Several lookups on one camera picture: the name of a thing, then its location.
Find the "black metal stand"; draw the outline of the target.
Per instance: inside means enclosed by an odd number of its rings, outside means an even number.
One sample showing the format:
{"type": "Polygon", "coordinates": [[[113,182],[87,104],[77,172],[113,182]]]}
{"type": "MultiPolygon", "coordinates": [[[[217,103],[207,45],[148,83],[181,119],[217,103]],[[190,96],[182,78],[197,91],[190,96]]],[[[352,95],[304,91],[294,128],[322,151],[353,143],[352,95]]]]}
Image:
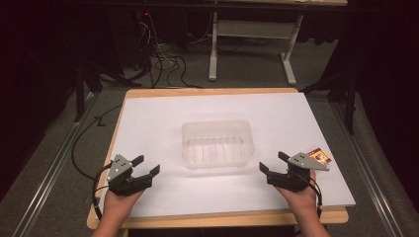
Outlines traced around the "black metal stand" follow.
{"type": "Polygon", "coordinates": [[[75,121],[80,121],[85,114],[85,87],[91,92],[100,93],[102,84],[100,82],[101,75],[105,74],[116,82],[123,85],[139,88],[140,84],[129,81],[124,76],[114,73],[94,62],[81,62],[76,69],[75,92],[76,92],[76,117],[75,121]]]}
{"type": "Polygon", "coordinates": [[[354,66],[347,65],[342,70],[332,73],[329,76],[322,77],[300,91],[307,95],[314,91],[328,90],[328,101],[333,103],[344,102],[344,124],[348,131],[354,133],[354,112],[355,112],[355,96],[357,85],[358,70],[354,66]]]}

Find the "person's right hand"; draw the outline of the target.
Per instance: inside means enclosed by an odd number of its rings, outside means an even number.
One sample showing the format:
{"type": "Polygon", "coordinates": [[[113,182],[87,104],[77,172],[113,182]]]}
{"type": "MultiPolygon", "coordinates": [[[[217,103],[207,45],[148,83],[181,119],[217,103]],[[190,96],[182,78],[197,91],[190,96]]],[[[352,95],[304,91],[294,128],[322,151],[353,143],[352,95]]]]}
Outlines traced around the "person's right hand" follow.
{"type": "Polygon", "coordinates": [[[293,214],[316,212],[316,193],[312,188],[307,187],[296,193],[283,188],[276,188],[276,190],[285,198],[293,214]]]}

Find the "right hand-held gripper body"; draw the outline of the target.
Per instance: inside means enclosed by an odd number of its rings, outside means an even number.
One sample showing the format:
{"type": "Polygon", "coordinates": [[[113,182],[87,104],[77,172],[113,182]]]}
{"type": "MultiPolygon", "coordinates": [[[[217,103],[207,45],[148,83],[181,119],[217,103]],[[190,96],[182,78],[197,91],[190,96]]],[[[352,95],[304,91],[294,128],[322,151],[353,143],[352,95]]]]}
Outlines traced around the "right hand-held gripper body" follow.
{"type": "Polygon", "coordinates": [[[272,176],[267,177],[267,183],[278,188],[283,188],[292,192],[300,192],[310,185],[310,171],[328,171],[328,168],[312,159],[305,153],[297,153],[290,156],[287,172],[285,174],[273,172],[272,176]]]}

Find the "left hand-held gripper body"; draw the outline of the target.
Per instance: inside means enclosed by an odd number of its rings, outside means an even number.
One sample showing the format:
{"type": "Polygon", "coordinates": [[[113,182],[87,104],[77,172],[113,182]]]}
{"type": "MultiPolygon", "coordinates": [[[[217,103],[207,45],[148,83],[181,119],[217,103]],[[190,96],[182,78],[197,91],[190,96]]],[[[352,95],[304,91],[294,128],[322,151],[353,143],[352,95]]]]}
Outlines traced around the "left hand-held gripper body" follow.
{"type": "Polygon", "coordinates": [[[131,161],[117,154],[111,164],[107,182],[109,190],[117,196],[128,197],[152,186],[152,180],[148,179],[148,174],[137,178],[131,175],[134,168],[131,166],[131,161]]]}

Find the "small red yellow packet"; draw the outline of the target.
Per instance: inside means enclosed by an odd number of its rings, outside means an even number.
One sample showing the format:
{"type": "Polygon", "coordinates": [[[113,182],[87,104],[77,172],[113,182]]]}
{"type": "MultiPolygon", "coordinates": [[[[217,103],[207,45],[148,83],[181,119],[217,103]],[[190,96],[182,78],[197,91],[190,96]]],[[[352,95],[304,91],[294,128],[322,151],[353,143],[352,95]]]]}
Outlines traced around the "small red yellow packet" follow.
{"type": "Polygon", "coordinates": [[[316,148],[308,152],[307,155],[323,165],[327,165],[331,162],[331,159],[320,148],[316,148]]]}

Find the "white metal desk frame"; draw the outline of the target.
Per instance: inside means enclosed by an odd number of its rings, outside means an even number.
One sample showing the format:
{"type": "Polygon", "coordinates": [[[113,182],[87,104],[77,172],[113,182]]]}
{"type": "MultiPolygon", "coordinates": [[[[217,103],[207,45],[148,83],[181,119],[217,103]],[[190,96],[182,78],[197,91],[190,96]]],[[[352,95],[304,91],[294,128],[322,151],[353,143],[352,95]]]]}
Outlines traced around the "white metal desk frame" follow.
{"type": "Polygon", "coordinates": [[[298,15],[290,23],[255,22],[238,20],[220,20],[217,13],[212,14],[211,52],[209,56],[209,80],[217,78],[217,39],[219,37],[255,38],[268,40],[287,40],[288,48],[280,53],[282,65],[285,70],[288,84],[294,86],[294,77],[291,65],[293,48],[299,34],[303,15],[298,15]]]}

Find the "person's left hand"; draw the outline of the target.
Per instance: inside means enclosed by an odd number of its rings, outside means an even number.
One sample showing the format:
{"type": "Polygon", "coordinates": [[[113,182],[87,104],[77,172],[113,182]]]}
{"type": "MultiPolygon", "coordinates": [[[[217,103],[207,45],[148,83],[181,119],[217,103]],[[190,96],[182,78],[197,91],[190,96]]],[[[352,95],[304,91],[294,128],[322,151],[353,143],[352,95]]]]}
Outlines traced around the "person's left hand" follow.
{"type": "Polygon", "coordinates": [[[130,214],[133,206],[142,196],[143,192],[138,192],[128,197],[120,197],[111,191],[107,191],[104,201],[104,213],[130,214]]]}

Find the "metal floor rail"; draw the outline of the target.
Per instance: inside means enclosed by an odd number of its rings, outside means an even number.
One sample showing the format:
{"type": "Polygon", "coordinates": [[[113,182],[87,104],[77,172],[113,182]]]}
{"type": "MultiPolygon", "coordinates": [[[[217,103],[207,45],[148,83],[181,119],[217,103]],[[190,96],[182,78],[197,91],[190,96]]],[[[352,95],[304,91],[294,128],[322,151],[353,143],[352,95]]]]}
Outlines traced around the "metal floor rail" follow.
{"type": "Polygon", "coordinates": [[[42,177],[42,181],[37,186],[37,190],[32,196],[31,202],[28,204],[19,224],[16,226],[12,237],[29,236],[56,180],[65,166],[67,153],[75,142],[75,137],[80,130],[86,114],[97,101],[97,97],[98,94],[92,92],[89,92],[86,97],[82,97],[82,101],[87,104],[86,110],[81,112],[81,116],[76,115],[75,119],[71,121],[71,127],[68,129],[65,138],[60,143],[59,149],[48,166],[47,172],[42,177]]]}
{"type": "Polygon", "coordinates": [[[383,189],[379,186],[373,170],[370,167],[366,156],[362,152],[360,143],[356,139],[355,135],[350,132],[345,123],[345,115],[341,109],[341,106],[336,103],[331,103],[330,107],[334,116],[339,121],[339,124],[345,133],[351,149],[355,154],[358,170],[361,172],[361,177],[377,210],[381,223],[383,224],[384,229],[388,234],[388,237],[405,237],[399,223],[395,218],[394,212],[390,208],[390,202],[384,195],[383,189]]]}

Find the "clear plastic container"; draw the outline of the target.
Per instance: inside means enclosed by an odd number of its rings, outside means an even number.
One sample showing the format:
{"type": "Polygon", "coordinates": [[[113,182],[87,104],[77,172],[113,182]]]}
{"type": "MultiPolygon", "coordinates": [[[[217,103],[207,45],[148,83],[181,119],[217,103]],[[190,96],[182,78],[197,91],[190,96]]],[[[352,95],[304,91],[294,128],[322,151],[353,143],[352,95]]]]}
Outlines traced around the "clear plastic container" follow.
{"type": "Polygon", "coordinates": [[[211,120],[182,125],[182,158],[189,169],[246,166],[254,152],[247,120],[211,120]]]}

